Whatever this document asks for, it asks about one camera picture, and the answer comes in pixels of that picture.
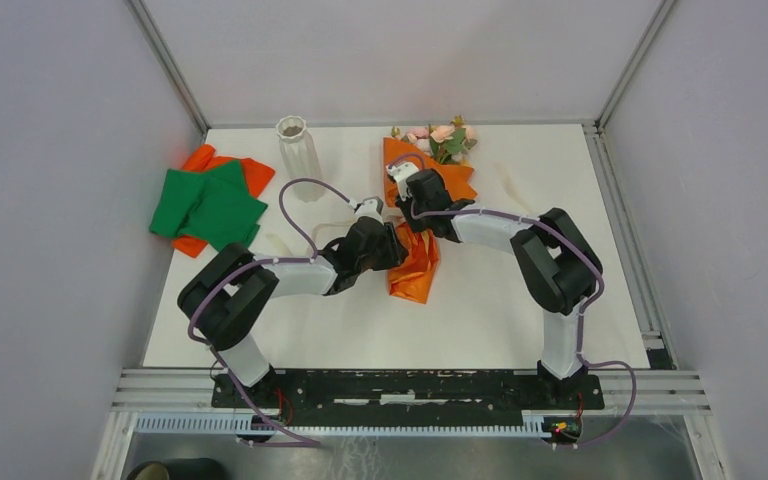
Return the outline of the orange wrapping paper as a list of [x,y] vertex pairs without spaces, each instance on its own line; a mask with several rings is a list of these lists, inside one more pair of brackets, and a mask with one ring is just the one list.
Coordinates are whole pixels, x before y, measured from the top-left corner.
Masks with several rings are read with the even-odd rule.
[[[424,165],[438,172],[454,200],[477,197],[477,192],[470,186],[474,172],[471,166],[440,164],[416,146],[394,138],[383,139],[382,152],[384,166],[407,155],[405,162]],[[413,233],[403,220],[397,221],[396,235],[406,249],[407,257],[400,266],[387,273],[389,294],[425,304],[440,261],[436,238],[431,233]]]

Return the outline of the pink artificial flower bouquet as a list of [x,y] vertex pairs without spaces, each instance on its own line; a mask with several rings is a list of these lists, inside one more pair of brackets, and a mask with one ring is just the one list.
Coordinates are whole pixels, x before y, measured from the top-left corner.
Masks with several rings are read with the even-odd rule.
[[418,148],[441,165],[470,166],[471,151],[478,144],[474,127],[460,115],[447,124],[428,124],[406,131],[393,126],[390,137]]

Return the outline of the cream printed ribbon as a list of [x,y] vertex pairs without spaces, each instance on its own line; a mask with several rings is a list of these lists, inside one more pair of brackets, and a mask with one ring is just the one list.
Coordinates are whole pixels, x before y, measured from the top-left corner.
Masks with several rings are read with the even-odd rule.
[[[345,235],[353,223],[353,219],[339,222],[323,222],[315,226],[303,227],[302,231],[315,244],[319,245],[328,243],[333,238]],[[262,250],[269,251],[273,255],[296,257],[311,255],[313,247],[306,240],[303,240],[300,245],[296,245],[289,242],[289,237],[289,234],[275,233],[272,230],[267,230],[265,227],[262,227],[258,234],[258,238],[262,238],[266,242]]]

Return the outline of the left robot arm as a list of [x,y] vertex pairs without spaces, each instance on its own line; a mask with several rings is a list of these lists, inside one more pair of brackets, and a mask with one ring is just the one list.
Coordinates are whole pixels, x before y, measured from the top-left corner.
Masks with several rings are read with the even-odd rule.
[[235,392],[250,407],[274,394],[272,365],[252,334],[271,300],[333,296],[353,287],[367,271],[386,271],[407,258],[391,222],[361,216],[347,233],[309,257],[256,255],[241,243],[224,247],[188,284],[177,306],[189,320],[188,335],[207,345],[237,378]]

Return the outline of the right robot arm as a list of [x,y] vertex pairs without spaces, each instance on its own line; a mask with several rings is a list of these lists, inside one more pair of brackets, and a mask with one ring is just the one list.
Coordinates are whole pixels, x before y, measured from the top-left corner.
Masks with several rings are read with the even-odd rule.
[[566,406],[588,374],[583,316],[604,290],[601,261],[569,214],[552,208],[533,218],[455,200],[437,171],[412,163],[389,166],[386,175],[413,231],[515,257],[527,291],[543,310],[538,396],[551,408]]

